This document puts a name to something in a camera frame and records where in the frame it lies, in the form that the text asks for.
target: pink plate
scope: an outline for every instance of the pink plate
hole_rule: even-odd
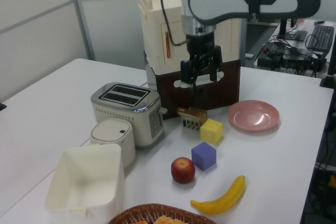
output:
[[[227,112],[232,125],[245,131],[265,131],[279,122],[279,112],[272,105],[247,100],[233,104]]]

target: apple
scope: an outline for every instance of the apple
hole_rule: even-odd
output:
[[[180,184],[187,184],[195,177],[195,165],[187,157],[179,157],[172,163],[173,179]]]

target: banana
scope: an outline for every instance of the banana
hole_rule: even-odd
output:
[[[237,177],[229,190],[220,198],[212,201],[198,202],[191,200],[190,204],[200,212],[208,215],[216,215],[234,206],[245,191],[245,176]]]

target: white lid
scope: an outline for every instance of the white lid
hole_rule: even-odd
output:
[[[97,124],[92,130],[92,137],[106,142],[117,141],[130,129],[130,123],[122,119],[108,118]]]

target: yellow cube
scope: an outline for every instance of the yellow cube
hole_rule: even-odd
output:
[[[223,136],[223,124],[221,122],[208,119],[201,125],[200,131],[202,140],[212,144],[217,144]]]

